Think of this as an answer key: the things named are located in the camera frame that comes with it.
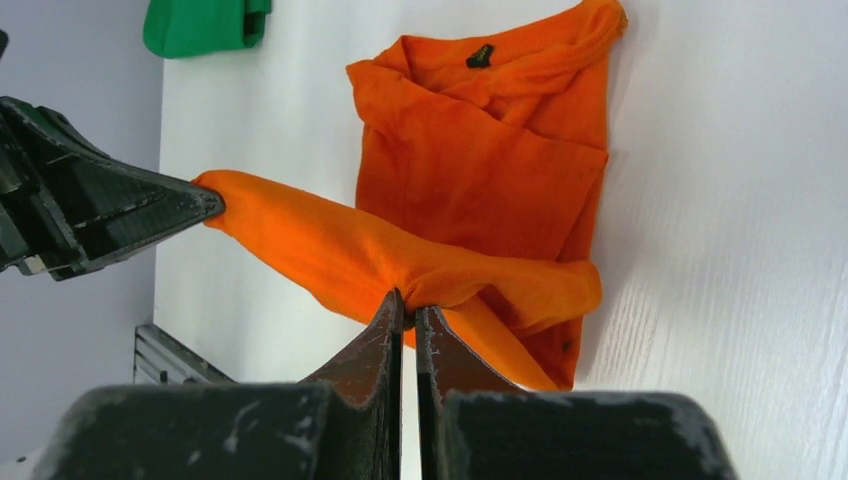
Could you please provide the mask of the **orange t-shirt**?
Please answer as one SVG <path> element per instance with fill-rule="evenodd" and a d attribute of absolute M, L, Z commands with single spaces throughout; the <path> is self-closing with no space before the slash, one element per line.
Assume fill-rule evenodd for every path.
<path fill-rule="evenodd" d="M 602 298 L 590 250 L 627 22 L 583 1 L 484 37 L 401 36 L 347 69 L 364 125 L 353 206 L 211 170 L 196 184 L 226 209 L 208 226 L 332 312 L 366 323 L 394 290 L 507 379 L 568 390 Z"/>

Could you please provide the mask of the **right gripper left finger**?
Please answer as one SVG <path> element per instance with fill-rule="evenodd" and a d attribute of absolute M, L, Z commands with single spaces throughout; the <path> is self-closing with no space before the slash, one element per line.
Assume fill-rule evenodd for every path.
<path fill-rule="evenodd" d="M 366 326 L 307 380 L 322 387 L 315 479 L 398 479 L 404 305 L 390 290 Z"/>

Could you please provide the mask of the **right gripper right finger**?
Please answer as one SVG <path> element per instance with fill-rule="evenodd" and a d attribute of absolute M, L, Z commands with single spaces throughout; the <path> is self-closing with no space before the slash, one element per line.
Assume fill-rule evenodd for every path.
<path fill-rule="evenodd" d="M 466 440 L 473 424 L 461 408 L 478 393 L 519 393 L 449 327 L 442 310 L 415 313 L 421 471 L 424 479 L 468 479 L 476 448 Z"/>

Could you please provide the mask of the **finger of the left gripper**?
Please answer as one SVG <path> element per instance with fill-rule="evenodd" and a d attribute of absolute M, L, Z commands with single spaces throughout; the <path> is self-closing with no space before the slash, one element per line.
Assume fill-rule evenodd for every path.
<path fill-rule="evenodd" d="M 61 113 L 2 97 L 2 269 L 68 280 L 224 210 L 217 192 L 118 161 Z"/>

